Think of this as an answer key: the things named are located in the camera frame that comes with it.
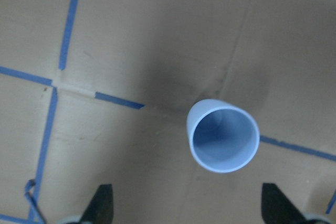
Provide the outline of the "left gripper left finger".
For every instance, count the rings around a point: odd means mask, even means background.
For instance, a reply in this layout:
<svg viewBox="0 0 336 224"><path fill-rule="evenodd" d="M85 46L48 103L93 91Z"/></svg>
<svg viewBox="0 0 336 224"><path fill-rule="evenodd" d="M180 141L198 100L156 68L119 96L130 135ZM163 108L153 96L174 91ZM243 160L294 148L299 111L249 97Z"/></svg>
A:
<svg viewBox="0 0 336 224"><path fill-rule="evenodd" d="M113 188L111 184L103 184L96 190L79 223L112 223L113 216Z"/></svg>

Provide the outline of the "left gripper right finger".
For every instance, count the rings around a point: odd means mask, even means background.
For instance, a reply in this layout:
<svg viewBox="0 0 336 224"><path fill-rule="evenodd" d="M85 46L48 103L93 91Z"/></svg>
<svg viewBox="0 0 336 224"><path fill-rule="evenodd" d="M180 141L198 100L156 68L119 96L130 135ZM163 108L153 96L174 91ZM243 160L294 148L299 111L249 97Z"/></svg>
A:
<svg viewBox="0 0 336 224"><path fill-rule="evenodd" d="M304 223L306 217L274 183L263 183L261 217L264 223Z"/></svg>

